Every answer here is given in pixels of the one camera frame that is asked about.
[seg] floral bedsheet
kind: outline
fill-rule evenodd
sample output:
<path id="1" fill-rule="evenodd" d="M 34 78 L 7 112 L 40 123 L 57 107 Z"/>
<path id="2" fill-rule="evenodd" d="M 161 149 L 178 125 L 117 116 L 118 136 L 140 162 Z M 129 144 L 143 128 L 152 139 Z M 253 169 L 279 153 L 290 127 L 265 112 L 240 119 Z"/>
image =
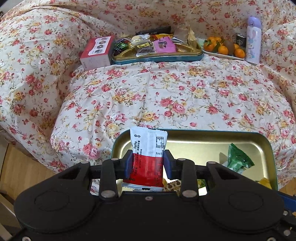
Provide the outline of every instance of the floral bedsheet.
<path id="1" fill-rule="evenodd" d="M 25 0 L 0 23 L 0 126 L 48 168 L 100 164 L 131 126 L 256 131 L 279 187 L 296 176 L 296 8 L 287 0 Z M 263 23 L 261 64 L 204 56 L 84 72 L 88 39 L 164 25 L 197 37 Z"/>

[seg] green candy wrapper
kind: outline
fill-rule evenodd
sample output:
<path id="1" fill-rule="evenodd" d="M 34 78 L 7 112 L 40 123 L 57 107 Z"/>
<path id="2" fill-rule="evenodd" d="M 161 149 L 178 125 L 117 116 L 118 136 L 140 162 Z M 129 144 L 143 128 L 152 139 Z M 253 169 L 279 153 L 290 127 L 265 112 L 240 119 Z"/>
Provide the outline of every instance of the green candy wrapper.
<path id="1" fill-rule="evenodd" d="M 255 164 L 246 153 L 231 143 L 228 148 L 227 166 L 229 169 L 241 173 L 244 168 L 250 168 Z"/>

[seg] snack tray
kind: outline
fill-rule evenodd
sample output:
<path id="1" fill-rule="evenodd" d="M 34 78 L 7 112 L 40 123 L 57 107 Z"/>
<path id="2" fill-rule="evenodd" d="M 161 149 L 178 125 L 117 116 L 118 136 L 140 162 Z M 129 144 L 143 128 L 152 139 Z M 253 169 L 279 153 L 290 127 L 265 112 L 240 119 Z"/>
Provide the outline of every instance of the snack tray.
<path id="1" fill-rule="evenodd" d="M 196 48 L 186 45 L 176 45 L 176 53 L 162 53 L 162 54 L 147 54 L 144 56 L 136 57 L 136 49 L 134 47 L 129 48 L 117 56 L 113 56 L 113 64 L 130 64 L 136 62 L 175 62 L 175 61 L 198 61 L 203 57 L 201 47 L 197 44 Z"/>
<path id="2" fill-rule="evenodd" d="M 255 164 L 242 175 L 254 181 L 265 177 L 269 179 L 272 189 L 278 190 L 273 151 L 263 135 L 240 131 L 162 130 L 168 132 L 166 149 L 170 150 L 173 157 L 190 159 L 196 165 L 205 166 L 208 161 L 224 163 L 227 161 L 228 147 L 234 143 Z M 122 158 L 129 149 L 132 149 L 132 145 L 128 130 L 114 142 L 111 156 Z"/>

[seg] red box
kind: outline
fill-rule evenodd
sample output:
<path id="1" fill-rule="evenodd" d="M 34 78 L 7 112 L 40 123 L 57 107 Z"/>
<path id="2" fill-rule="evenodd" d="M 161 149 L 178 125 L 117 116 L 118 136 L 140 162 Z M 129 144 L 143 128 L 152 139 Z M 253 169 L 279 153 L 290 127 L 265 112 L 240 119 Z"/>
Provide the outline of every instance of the red box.
<path id="1" fill-rule="evenodd" d="M 114 43 L 114 35 L 90 39 L 80 57 L 84 70 L 110 66 Z"/>

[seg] canned drink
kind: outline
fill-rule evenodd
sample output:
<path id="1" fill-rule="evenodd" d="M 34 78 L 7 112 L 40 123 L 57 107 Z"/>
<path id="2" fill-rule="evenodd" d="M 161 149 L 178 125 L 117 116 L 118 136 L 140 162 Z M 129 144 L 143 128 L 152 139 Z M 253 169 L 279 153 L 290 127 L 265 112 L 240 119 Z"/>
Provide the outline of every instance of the canned drink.
<path id="1" fill-rule="evenodd" d="M 245 48 L 246 47 L 246 43 L 247 43 L 247 38 L 244 34 L 236 34 L 236 44 L 238 46 L 240 46 L 241 48 Z"/>

